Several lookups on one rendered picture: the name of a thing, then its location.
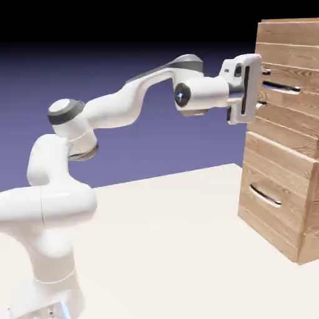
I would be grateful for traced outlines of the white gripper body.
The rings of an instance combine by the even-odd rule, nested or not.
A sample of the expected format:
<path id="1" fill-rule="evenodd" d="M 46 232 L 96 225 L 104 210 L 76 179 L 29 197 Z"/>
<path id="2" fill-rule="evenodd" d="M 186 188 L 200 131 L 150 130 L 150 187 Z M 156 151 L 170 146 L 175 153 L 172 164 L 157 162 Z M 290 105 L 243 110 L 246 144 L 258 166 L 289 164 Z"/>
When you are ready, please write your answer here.
<path id="1" fill-rule="evenodd" d="M 227 122 L 249 124 L 255 117 L 259 94 L 262 57 L 243 54 L 226 60 L 226 81 L 229 85 Z"/>

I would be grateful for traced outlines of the light wood cabinet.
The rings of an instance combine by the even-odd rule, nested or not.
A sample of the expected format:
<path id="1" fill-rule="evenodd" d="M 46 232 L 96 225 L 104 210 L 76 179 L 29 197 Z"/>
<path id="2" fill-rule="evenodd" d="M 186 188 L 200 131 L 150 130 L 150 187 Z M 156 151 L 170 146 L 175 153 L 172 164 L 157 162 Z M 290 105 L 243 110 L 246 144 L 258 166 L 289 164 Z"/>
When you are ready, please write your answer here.
<path id="1" fill-rule="evenodd" d="M 319 17 L 263 20 L 257 30 L 256 44 L 258 42 L 319 46 Z"/>

